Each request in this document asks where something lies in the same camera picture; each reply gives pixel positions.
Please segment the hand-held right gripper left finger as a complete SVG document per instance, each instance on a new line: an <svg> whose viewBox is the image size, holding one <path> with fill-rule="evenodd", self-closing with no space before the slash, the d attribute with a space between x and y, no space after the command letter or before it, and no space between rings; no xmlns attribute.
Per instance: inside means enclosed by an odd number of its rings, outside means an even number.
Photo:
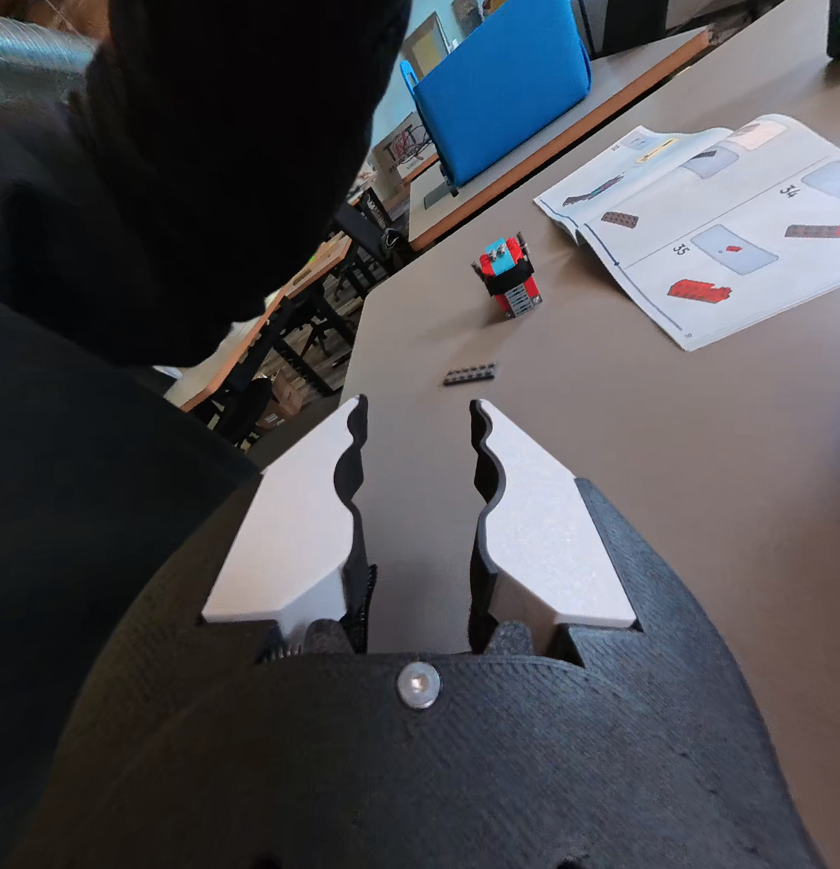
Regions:
<svg viewBox="0 0 840 869"><path fill-rule="evenodd" d="M367 652L376 568L355 496L368 412L366 396L346 400L262 470L203 606L205 624L266 622L295 648L314 622L332 621L353 652Z"/></svg>

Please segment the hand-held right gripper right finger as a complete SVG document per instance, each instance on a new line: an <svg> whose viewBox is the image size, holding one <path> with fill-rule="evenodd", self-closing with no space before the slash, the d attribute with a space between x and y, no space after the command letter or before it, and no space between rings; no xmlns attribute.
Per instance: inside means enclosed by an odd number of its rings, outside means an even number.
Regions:
<svg viewBox="0 0 840 869"><path fill-rule="evenodd" d="M639 619L574 473L486 399L469 405L474 485L484 501L469 567L469 647L528 630L529 653L578 658L572 627L627 631Z"/></svg>

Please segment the grey desk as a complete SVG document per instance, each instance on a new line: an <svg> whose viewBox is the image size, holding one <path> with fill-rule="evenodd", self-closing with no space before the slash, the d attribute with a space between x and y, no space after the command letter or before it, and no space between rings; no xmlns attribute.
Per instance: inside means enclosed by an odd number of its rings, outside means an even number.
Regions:
<svg viewBox="0 0 840 869"><path fill-rule="evenodd" d="M533 202L638 125L778 112L840 147L826 33L827 2L782 2L386 281L346 390L370 400L372 651L467 647L480 392L598 486L704 606L812 841L840 867L840 288L684 352ZM508 320L471 263L517 232L542 304ZM484 363L499 363L493 380L442 385Z"/></svg>

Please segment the wooden desk with orange edge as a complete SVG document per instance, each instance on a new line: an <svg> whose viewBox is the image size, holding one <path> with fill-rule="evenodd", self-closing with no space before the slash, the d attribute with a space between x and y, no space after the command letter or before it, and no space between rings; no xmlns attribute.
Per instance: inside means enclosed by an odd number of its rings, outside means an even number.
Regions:
<svg viewBox="0 0 840 869"><path fill-rule="evenodd" d="M188 412L213 397L246 358L257 336L284 301L293 299L314 282L326 277L345 259L349 245L350 239L344 233L320 245L299 273L266 298L266 309L259 317L234 323L215 353L197 366L182 368L181 377L167 390L165 399L183 412Z"/></svg>

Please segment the black office chair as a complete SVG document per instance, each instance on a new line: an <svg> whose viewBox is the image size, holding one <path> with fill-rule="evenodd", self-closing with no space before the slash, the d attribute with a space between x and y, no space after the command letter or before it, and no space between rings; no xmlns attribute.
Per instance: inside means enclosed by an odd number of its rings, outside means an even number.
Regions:
<svg viewBox="0 0 840 869"><path fill-rule="evenodd" d="M272 380L267 376L252 379L241 391L230 392L211 429L231 446L240 448L254 430L273 397Z"/></svg>

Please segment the cardboard box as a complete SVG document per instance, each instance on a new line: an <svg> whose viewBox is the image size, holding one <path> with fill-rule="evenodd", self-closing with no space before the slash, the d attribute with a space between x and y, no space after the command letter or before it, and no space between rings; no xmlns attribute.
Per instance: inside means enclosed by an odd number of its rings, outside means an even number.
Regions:
<svg viewBox="0 0 840 869"><path fill-rule="evenodd" d="M304 403L302 392L291 383L282 370L269 377L269 381L269 396L255 424L258 429L265 431L272 430L296 417Z"/></svg>

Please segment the person's dark clothing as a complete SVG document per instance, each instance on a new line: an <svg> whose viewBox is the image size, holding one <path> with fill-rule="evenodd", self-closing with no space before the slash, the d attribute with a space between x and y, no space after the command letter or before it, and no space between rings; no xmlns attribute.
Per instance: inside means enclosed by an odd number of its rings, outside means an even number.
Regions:
<svg viewBox="0 0 840 869"><path fill-rule="evenodd" d="M256 467L0 303L0 866L101 649Z"/></svg>

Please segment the red and blue brick truck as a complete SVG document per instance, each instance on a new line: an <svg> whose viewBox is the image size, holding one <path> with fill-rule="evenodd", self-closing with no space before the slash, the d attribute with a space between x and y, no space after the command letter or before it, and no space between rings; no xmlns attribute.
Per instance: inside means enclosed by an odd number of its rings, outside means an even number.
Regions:
<svg viewBox="0 0 840 869"><path fill-rule="evenodd" d="M522 232L488 245L471 263L471 268L508 320L542 304L528 244Z"/></svg>

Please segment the brick instruction booklet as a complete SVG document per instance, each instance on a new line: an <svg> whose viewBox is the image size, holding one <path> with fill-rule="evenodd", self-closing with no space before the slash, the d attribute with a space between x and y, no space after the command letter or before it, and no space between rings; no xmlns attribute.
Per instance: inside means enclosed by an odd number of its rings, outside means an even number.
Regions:
<svg viewBox="0 0 840 869"><path fill-rule="evenodd" d="M840 148L786 115L639 126L534 204L686 352L840 288Z"/></svg>

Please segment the clear plastic wrap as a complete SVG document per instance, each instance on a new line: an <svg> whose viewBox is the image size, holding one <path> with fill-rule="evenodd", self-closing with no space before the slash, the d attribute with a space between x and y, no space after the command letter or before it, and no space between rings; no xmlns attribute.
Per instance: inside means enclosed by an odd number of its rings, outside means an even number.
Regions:
<svg viewBox="0 0 840 869"><path fill-rule="evenodd" d="M84 87L96 40L0 16L0 103L63 100Z"/></svg>

